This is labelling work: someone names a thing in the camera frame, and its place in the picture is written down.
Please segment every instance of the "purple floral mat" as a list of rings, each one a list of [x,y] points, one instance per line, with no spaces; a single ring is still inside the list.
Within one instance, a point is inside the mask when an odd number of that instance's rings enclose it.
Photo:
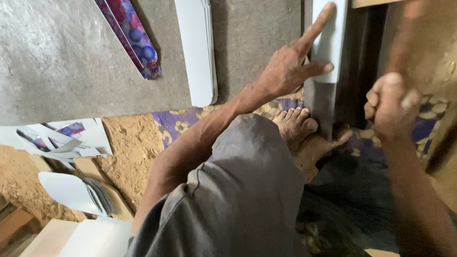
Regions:
[[[420,114],[416,119],[412,133],[412,141],[416,145],[416,154],[420,159],[427,157],[436,130],[439,128],[441,120],[446,113],[447,106],[448,101],[446,99],[430,95],[424,96]],[[301,92],[273,100],[260,107],[254,113],[273,119],[281,111],[286,111],[292,107],[304,107]],[[159,124],[164,149],[190,126],[217,108],[219,106],[152,113],[154,120]],[[353,130],[355,132],[354,136],[340,150],[348,151],[352,155],[367,161],[384,162],[384,155],[380,148],[381,142],[374,135],[374,131],[372,129],[359,130],[356,128]]]

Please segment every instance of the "toe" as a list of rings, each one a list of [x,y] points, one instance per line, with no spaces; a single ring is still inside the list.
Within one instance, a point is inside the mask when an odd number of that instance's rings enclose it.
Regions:
[[[307,118],[309,118],[310,110],[308,108],[302,109],[300,115],[298,116],[299,122],[304,122]]]
[[[310,134],[314,133],[317,131],[318,124],[317,121],[313,118],[308,118],[303,122],[302,125],[302,135],[304,137],[309,136]]]
[[[279,113],[278,116],[276,116],[276,118],[273,121],[278,120],[278,119],[283,120],[286,117],[286,114],[287,114],[286,111],[282,111],[281,113]]]
[[[298,119],[298,116],[300,116],[300,114],[301,114],[301,112],[302,112],[302,109],[303,109],[303,108],[301,108],[301,107],[297,107],[297,108],[295,109],[295,111],[293,111],[292,116],[291,116],[291,119],[292,119],[292,120]]]
[[[290,108],[286,114],[286,119],[290,119],[290,117],[292,117],[292,114],[294,111],[295,111],[295,108]]]

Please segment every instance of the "cement surface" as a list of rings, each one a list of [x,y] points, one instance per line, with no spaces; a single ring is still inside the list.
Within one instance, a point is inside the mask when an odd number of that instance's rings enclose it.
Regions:
[[[144,80],[92,0],[0,3],[0,125],[191,107],[172,0],[132,0],[159,54]],[[300,0],[212,0],[219,100],[300,35]]]

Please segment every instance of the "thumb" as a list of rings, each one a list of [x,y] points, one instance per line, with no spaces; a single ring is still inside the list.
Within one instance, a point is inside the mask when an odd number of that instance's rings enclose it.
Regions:
[[[396,110],[404,95],[403,77],[400,73],[385,75],[381,88],[381,103],[379,109]]]
[[[333,64],[329,62],[313,61],[307,65],[303,65],[301,74],[303,80],[306,80],[309,77],[327,74],[333,71],[334,68]]]

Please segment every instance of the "bare foot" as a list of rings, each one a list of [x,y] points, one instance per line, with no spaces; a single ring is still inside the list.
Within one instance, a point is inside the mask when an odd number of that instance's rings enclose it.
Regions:
[[[283,111],[273,119],[293,156],[299,153],[303,140],[317,131],[317,122],[309,118],[309,113],[308,108],[290,108],[288,112]]]
[[[316,120],[309,118],[308,108],[291,108],[288,112],[281,112],[278,117],[273,119],[279,127],[282,138],[295,157],[295,165],[302,172],[306,182],[318,174],[316,162],[324,157],[334,148],[344,144],[351,136],[352,130],[349,126],[334,132],[333,142],[325,140],[315,134],[318,128]]]

